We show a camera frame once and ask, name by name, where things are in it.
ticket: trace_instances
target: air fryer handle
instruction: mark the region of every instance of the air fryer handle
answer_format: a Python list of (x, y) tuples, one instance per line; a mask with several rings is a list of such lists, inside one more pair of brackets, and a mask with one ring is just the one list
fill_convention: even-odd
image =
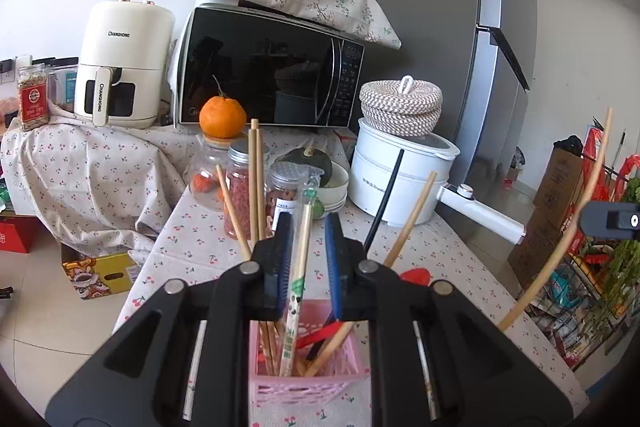
[(473, 197), (465, 198), (458, 194), (456, 190), (457, 187), (453, 185), (445, 185), (440, 189), (438, 199), (460, 214), (473, 219), (486, 229), (502, 236), (513, 245), (519, 245), (522, 242), (526, 234), (526, 229), (522, 223), (501, 214), (490, 206), (480, 203)]
[(111, 68), (98, 68), (95, 71), (93, 122), (98, 127), (107, 125), (109, 121), (109, 91), (112, 76)]

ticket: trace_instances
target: pink plastic basket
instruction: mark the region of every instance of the pink plastic basket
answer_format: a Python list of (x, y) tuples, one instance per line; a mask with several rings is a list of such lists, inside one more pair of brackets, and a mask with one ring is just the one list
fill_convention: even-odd
[[(328, 300), (304, 300), (300, 311), (299, 335), (317, 331), (331, 312)], [(253, 404), (314, 405), (338, 396), (355, 381), (367, 378), (358, 340), (351, 331), (334, 355), (315, 377), (268, 377), (264, 363), (258, 362), (258, 324), (251, 323), (249, 342), (249, 396)], [(306, 355), (311, 346), (299, 349)]]

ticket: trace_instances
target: cardboard box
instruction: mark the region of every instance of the cardboard box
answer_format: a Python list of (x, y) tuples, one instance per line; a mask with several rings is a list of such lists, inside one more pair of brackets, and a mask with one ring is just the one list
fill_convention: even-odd
[(29, 253), (39, 225), (37, 217), (0, 217), (0, 250)]
[(559, 228), (546, 219), (543, 209), (533, 212), (527, 223), (527, 235), (509, 254), (509, 264), (523, 289), (529, 287), (545, 266), (561, 235)]
[(582, 190), (581, 176), (582, 159), (562, 149), (554, 149), (533, 204), (558, 230)]
[(67, 245), (61, 250), (62, 267), (82, 299), (129, 291), (140, 273), (126, 252), (87, 257)]

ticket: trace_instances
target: refrigerator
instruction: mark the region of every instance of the refrigerator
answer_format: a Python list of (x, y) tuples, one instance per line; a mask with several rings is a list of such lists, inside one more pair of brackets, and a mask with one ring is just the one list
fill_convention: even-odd
[[(478, 200), (491, 204), (510, 167), (532, 88), (537, 0), (377, 1), (402, 47), (369, 45), (361, 81), (410, 74), (439, 86), (442, 115), (433, 132), (460, 149), (449, 182), (471, 185)], [(438, 211), (449, 221), (446, 209)], [(463, 235), (458, 221), (471, 224), (451, 219)]]

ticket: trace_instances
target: microwave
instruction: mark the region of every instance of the microwave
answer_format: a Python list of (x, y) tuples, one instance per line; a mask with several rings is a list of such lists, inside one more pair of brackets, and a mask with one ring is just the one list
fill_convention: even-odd
[(313, 22), (202, 4), (182, 37), (174, 122), (197, 124), (204, 103), (223, 93), (260, 124), (347, 127), (363, 54), (362, 44)]

